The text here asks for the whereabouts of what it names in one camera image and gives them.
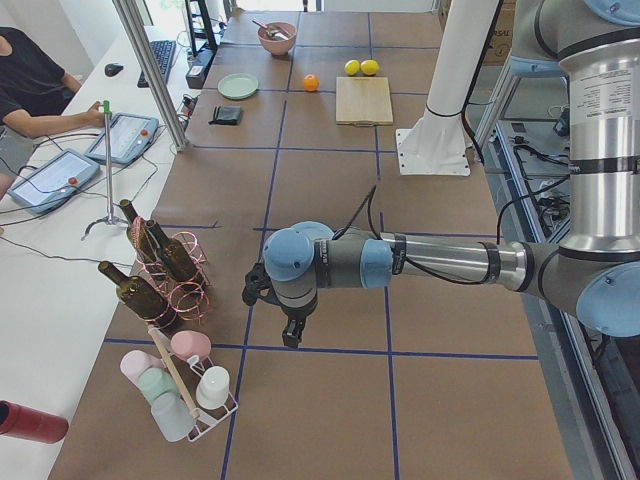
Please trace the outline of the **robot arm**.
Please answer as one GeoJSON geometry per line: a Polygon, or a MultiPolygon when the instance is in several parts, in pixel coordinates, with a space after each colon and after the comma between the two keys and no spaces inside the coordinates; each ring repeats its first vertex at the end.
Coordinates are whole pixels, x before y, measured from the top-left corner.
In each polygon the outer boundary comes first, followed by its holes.
{"type": "Polygon", "coordinates": [[[520,1],[509,66],[519,77],[567,79],[567,152],[547,154],[515,138],[505,146],[527,197],[568,195],[568,232],[549,244],[332,230],[311,221],[278,230],[246,276],[243,300],[282,309],[287,347],[301,342],[319,289],[382,288],[400,274],[497,283],[602,334],[638,334],[639,5],[520,1]]]}

